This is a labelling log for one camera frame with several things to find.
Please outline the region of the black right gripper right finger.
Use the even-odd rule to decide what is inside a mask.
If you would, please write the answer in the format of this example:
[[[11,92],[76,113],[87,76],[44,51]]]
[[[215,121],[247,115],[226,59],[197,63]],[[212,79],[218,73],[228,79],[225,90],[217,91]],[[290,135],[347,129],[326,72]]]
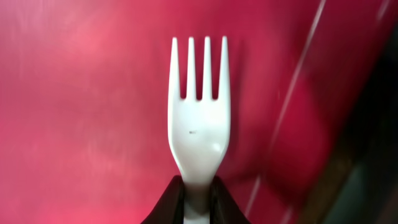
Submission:
[[[210,185],[210,224],[250,224],[218,176]]]

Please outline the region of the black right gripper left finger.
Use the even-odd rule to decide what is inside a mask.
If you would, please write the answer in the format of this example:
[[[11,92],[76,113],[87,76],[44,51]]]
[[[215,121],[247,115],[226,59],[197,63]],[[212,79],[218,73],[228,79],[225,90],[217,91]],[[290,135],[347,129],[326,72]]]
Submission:
[[[183,224],[185,189],[182,177],[175,175],[142,224]]]

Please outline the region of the white plastic fork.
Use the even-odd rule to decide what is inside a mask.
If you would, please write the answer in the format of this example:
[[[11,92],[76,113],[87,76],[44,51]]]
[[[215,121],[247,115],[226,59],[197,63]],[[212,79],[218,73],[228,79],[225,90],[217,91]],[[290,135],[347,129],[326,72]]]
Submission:
[[[183,222],[210,222],[210,185],[228,149],[231,88],[228,39],[222,38],[218,97],[212,97],[211,42],[205,37],[203,95],[196,93],[195,43],[188,40],[187,95],[180,96],[178,42],[172,40],[168,90],[168,140],[184,183]]]

